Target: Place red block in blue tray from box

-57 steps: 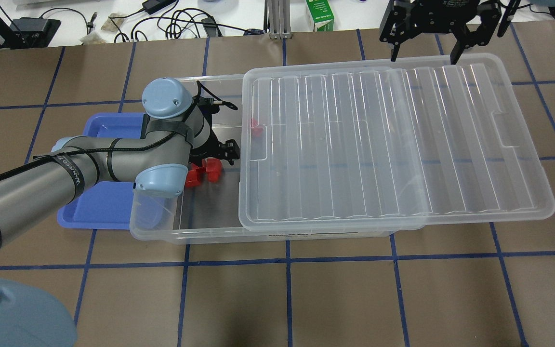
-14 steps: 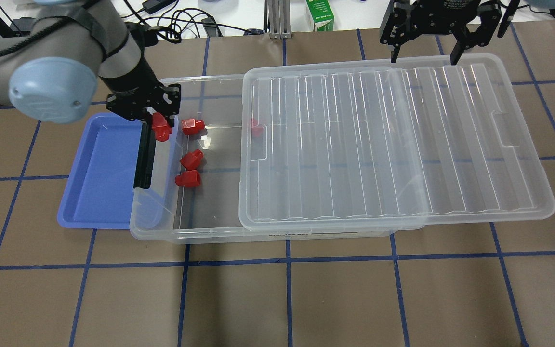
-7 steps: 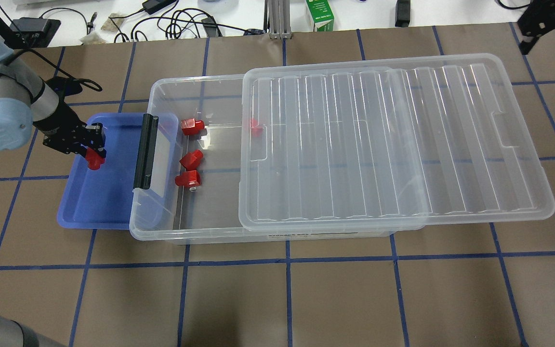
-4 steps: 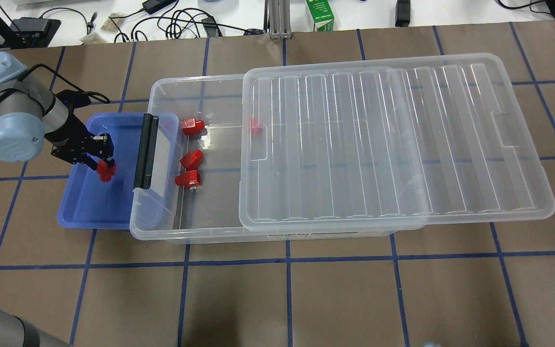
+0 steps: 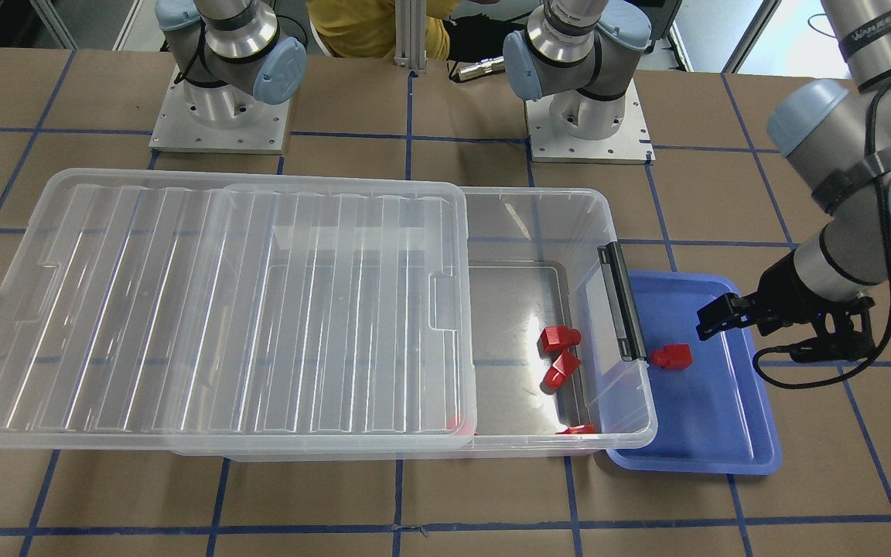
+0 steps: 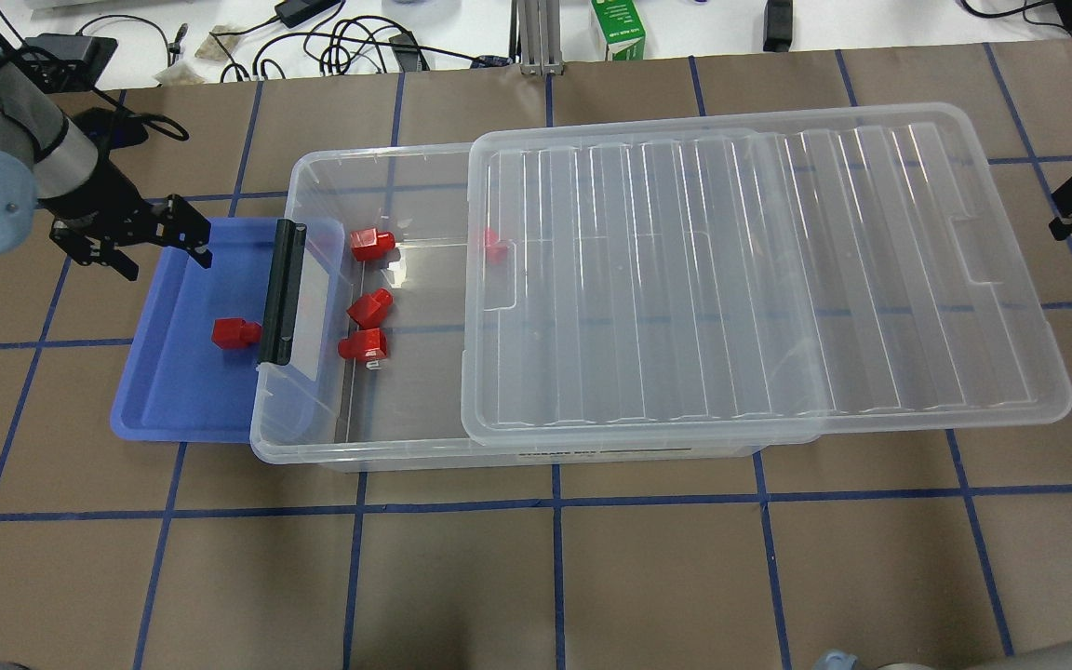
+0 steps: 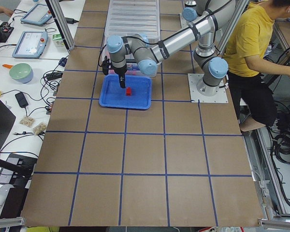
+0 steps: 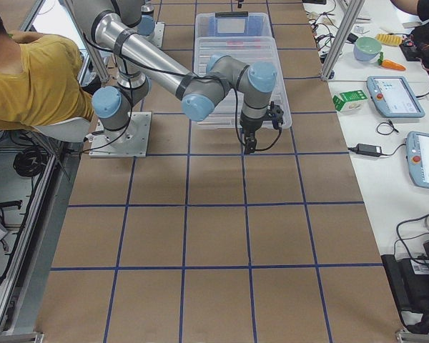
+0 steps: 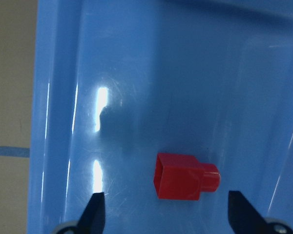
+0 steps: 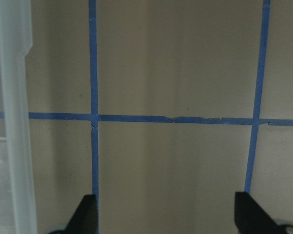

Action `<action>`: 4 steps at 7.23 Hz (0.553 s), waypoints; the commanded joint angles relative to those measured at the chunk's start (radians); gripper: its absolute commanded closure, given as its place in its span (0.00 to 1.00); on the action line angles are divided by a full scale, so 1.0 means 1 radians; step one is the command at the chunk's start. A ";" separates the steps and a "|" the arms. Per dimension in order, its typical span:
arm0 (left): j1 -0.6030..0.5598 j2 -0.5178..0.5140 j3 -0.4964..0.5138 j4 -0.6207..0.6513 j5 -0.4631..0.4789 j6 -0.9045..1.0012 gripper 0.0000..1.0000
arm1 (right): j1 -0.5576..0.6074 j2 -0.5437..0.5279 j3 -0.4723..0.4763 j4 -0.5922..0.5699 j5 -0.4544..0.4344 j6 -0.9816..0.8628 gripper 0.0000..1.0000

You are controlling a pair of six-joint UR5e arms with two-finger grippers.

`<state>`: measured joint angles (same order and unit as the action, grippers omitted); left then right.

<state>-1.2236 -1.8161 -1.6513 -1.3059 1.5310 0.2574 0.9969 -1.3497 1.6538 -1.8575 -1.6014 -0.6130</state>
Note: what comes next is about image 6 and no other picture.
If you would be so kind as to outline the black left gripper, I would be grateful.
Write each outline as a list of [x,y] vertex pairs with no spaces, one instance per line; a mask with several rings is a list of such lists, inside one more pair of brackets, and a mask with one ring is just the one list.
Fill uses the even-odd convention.
[[212,266],[211,221],[181,195],[152,203],[119,172],[95,172],[68,194],[53,196],[50,240],[81,266],[102,264],[135,281],[140,267],[123,249],[159,245],[184,251],[208,270]]

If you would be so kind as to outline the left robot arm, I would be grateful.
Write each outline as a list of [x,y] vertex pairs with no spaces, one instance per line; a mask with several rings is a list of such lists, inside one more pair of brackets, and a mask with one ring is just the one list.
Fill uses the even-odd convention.
[[47,96],[35,60],[57,62],[41,47],[0,43],[0,255],[30,236],[34,210],[42,208],[54,217],[50,240],[81,266],[101,264],[133,281],[138,264],[126,248],[159,245],[211,267],[211,223],[177,194],[145,199],[111,161],[111,150],[132,139],[135,126],[175,142],[187,142],[187,128],[106,95],[100,126],[88,132],[84,115],[71,117]]

